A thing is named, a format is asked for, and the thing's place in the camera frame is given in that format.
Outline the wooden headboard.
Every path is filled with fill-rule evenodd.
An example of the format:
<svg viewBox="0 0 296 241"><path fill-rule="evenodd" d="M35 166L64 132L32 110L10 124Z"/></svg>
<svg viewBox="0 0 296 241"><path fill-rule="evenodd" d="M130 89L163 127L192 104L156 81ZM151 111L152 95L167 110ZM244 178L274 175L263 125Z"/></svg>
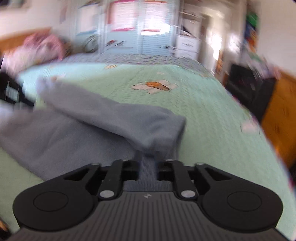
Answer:
<svg viewBox="0 0 296 241"><path fill-rule="evenodd" d="M26 37L33 35L35 33L50 33L52 30L51 27L39 28L33 30L27 30L24 32L13 33L1 37L0 40L0 51L5 53L7 51L14 50L16 47L21 46L26 39Z"/></svg>

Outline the sliding door wardrobe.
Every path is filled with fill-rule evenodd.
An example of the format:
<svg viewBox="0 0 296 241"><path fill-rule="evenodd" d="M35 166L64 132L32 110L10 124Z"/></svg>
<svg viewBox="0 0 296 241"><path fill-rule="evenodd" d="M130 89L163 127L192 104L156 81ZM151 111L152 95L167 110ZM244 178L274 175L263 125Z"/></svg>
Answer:
<svg viewBox="0 0 296 241"><path fill-rule="evenodd" d="M74 52L171 56L179 1L73 1Z"/></svg>

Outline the pink knitted blanket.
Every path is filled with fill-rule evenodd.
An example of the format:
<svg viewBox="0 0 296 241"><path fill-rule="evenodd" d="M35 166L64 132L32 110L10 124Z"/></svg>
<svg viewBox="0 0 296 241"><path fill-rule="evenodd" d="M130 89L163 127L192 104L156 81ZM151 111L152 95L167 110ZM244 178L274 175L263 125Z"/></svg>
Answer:
<svg viewBox="0 0 296 241"><path fill-rule="evenodd" d="M54 59L61 61L66 55L63 42L59 37L50 33L34 33L26 37L23 46L36 50L37 56L42 62Z"/></svg>

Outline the green quilted bee bedspread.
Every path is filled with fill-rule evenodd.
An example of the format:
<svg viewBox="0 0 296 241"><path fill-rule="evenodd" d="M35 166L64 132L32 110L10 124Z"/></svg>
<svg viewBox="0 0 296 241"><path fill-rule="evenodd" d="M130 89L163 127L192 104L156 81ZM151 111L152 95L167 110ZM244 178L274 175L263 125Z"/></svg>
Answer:
<svg viewBox="0 0 296 241"><path fill-rule="evenodd" d="M45 107L36 93L37 80L52 77L120 103L158 106L183 116L185 132L176 158L186 165L203 162L273 190L283 202L277 228L295 238L295 191L287 168L259 125L243 130L252 115L213 76L177 65L50 63L19 75L37 108ZM41 181L1 150L1 218L11 230L19 228L13 200Z"/></svg>

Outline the blue fleece pants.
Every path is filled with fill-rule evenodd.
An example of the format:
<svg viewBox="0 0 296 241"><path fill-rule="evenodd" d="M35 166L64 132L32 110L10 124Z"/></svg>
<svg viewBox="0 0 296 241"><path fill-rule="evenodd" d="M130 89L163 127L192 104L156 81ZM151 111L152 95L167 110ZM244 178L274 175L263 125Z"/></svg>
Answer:
<svg viewBox="0 0 296 241"><path fill-rule="evenodd" d="M156 179L155 156L174 159L186 119L166 108L119 103L75 84L40 79L44 108L1 105L1 148L21 166L50 180L88 164L108 166L140 151L139 180L127 191L169 191Z"/></svg>

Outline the black chair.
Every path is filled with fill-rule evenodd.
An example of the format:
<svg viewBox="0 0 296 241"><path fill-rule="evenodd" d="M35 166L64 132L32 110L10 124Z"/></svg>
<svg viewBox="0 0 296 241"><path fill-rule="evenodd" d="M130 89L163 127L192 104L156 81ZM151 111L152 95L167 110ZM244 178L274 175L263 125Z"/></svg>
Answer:
<svg viewBox="0 0 296 241"><path fill-rule="evenodd" d="M232 64L225 87L260 123L275 84L275 77L263 79L251 69Z"/></svg>

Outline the white drawer cabinet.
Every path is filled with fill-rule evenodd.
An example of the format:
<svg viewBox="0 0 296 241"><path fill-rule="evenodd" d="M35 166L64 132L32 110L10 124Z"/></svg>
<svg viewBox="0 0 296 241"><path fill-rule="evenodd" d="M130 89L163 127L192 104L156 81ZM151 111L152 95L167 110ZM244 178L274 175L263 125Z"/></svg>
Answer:
<svg viewBox="0 0 296 241"><path fill-rule="evenodd" d="M177 35L175 56L197 60L200 49L200 39L184 35Z"/></svg>

